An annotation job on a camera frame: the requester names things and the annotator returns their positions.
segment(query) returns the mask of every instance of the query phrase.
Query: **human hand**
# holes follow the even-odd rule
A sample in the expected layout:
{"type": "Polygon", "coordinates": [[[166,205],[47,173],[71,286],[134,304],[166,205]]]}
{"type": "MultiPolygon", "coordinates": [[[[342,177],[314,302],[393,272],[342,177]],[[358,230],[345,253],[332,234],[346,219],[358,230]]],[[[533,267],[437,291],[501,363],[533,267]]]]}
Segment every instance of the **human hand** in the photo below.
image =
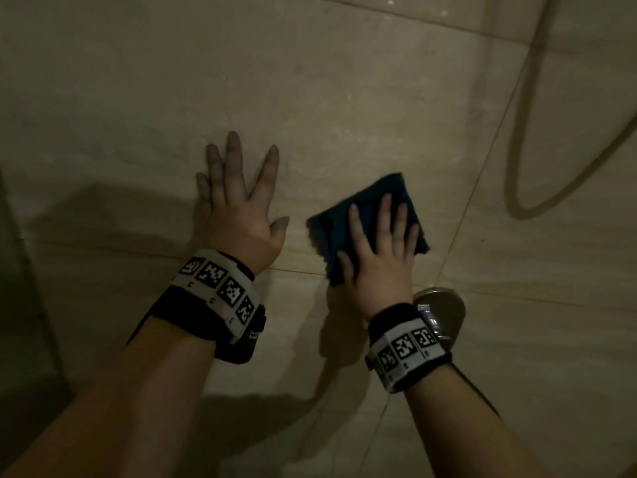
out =
{"type": "Polygon", "coordinates": [[[419,227],[417,224],[411,226],[405,243],[407,205],[402,203],[398,206],[394,231],[390,232],[391,202],[391,195],[386,194],[378,207],[376,254],[371,251],[370,242],[363,232],[358,208],[355,204],[350,206],[350,233],[360,262],[356,278],[354,265],[347,253],[339,251],[336,254],[343,267],[345,286],[367,321],[392,305],[411,303],[413,296],[411,270],[419,227]]]}
{"type": "Polygon", "coordinates": [[[243,179],[243,152],[236,132],[230,132],[226,161],[214,144],[206,147],[208,176],[197,173],[198,211],[204,219],[203,247],[227,253],[258,275],[274,263],[283,249],[290,218],[272,225],[267,217],[275,193],[279,152],[267,152],[252,192],[243,179]]]}

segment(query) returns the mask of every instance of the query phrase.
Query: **forearm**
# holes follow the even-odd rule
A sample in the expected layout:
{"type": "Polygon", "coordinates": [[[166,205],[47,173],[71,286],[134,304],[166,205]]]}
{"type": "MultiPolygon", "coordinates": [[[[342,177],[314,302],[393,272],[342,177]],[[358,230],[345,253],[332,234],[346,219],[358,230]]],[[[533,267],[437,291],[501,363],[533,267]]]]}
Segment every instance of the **forearm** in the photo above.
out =
{"type": "Polygon", "coordinates": [[[215,343],[149,320],[3,478],[170,476],[215,343]]]}
{"type": "Polygon", "coordinates": [[[548,476],[450,365],[434,370],[405,396],[436,476],[548,476]]]}

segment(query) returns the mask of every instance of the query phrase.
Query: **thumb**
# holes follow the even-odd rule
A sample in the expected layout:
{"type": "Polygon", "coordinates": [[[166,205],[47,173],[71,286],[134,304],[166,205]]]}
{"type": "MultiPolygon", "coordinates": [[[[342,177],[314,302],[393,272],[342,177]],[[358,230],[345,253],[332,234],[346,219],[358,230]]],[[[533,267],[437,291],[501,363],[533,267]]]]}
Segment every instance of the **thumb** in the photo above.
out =
{"type": "Polygon", "coordinates": [[[343,278],[345,279],[345,285],[346,287],[351,289],[354,286],[354,264],[352,263],[349,255],[343,250],[338,250],[336,252],[336,257],[343,267],[343,278]]]}
{"type": "Polygon", "coordinates": [[[283,244],[285,242],[285,230],[287,230],[287,226],[289,224],[290,216],[284,216],[270,225],[270,235],[272,235],[272,240],[278,248],[283,248],[283,244]]]}

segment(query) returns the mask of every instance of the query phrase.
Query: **dark blue cloth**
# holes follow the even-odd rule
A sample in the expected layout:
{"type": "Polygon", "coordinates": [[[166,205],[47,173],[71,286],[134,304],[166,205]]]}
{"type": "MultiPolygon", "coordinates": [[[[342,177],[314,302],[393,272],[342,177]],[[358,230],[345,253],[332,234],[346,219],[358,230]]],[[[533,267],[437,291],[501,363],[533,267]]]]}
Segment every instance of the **dark blue cloth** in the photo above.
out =
{"type": "MultiPolygon", "coordinates": [[[[401,173],[394,173],[379,179],[367,189],[357,192],[355,195],[341,201],[336,206],[323,211],[322,213],[312,216],[308,220],[310,227],[310,235],[314,243],[323,254],[325,263],[327,264],[327,277],[329,284],[334,286],[343,283],[343,268],[341,267],[336,252],[338,250],[345,251],[354,263],[356,273],[358,273],[359,264],[352,239],[349,231],[349,219],[347,216],[348,208],[352,203],[356,203],[361,214],[361,222],[363,230],[370,241],[371,249],[376,252],[376,228],[378,218],[378,205],[384,194],[392,194],[392,227],[394,226],[394,217],[398,205],[402,202],[407,203],[407,229],[418,221],[416,210],[407,188],[404,185],[404,179],[401,173]]],[[[425,254],[429,251],[429,246],[425,241],[422,225],[420,226],[420,234],[416,244],[416,253],[425,254]]]]}

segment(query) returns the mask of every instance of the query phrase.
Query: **wristband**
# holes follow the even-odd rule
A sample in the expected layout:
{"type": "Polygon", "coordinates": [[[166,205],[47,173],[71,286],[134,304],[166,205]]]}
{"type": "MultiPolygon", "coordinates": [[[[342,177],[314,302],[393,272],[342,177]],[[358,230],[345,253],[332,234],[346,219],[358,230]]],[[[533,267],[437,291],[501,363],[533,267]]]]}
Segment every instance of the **wristband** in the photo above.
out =
{"type": "Polygon", "coordinates": [[[413,305],[386,308],[370,321],[369,369],[376,369],[385,389],[399,393],[434,369],[451,362],[413,305]]]}
{"type": "Polygon", "coordinates": [[[266,322],[253,279],[252,272],[230,255],[198,251],[173,277],[129,342],[155,317],[195,337],[216,341],[218,359],[235,364],[249,361],[266,322]]]}

